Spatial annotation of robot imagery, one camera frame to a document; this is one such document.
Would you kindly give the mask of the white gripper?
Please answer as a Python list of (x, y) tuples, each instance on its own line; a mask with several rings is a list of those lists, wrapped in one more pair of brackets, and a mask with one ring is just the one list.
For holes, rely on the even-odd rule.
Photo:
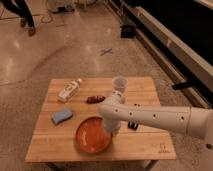
[(117, 136), (119, 133), (119, 129), (121, 127), (121, 122), (119, 120), (103, 118), (102, 126), (106, 132), (111, 133), (112, 136)]

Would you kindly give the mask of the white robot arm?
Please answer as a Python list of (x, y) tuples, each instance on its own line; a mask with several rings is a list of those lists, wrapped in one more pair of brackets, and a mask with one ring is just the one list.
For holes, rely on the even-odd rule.
[(213, 141), (213, 109), (126, 105), (123, 94), (113, 91), (100, 104), (99, 113), (107, 132), (117, 131), (126, 121)]

